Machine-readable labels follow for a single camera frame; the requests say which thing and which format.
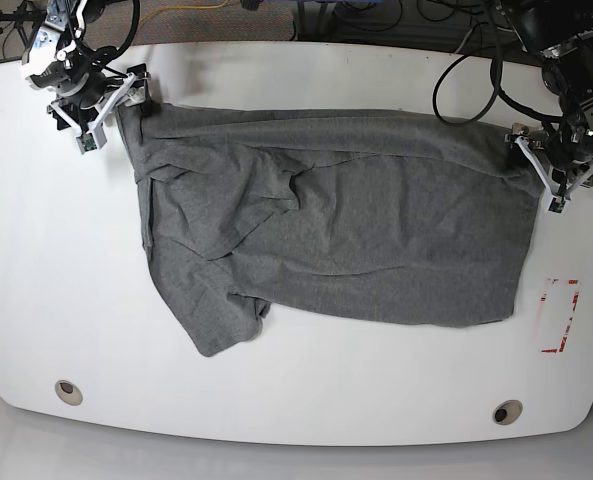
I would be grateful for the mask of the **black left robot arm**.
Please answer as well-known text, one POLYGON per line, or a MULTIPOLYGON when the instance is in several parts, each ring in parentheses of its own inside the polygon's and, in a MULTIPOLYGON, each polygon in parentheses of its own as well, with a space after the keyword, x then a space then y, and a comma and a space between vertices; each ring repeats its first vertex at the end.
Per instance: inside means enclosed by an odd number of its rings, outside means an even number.
POLYGON ((549 210, 560 213, 577 188, 593 186, 593 67, 582 37, 593 34, 593 1, 501 1, 499 9, 523 50, 539 59, 546 88, 558 98, 559 115, 537 112, 499 92, 512 109, 536 120, 516 124, 515 144, 545 186, 549 210))

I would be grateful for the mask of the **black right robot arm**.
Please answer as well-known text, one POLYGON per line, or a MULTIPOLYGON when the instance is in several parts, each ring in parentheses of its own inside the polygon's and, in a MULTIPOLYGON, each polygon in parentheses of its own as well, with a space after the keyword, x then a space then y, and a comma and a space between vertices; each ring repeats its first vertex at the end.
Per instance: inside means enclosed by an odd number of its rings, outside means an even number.
POLYGON ((55 94, 47 113, 59 130, 73 131, 83 154, 104 147, 105 120, 116 108, 151 110, 147 67, 138 64, 124 72, 110 67, 136 37, 140 3, 132 3, 129 30, 120 45, 94 49, 84 42, 87 27, 107 5, 106 1, 49 1, 21 57, 21 77, 30 87, 55 94))

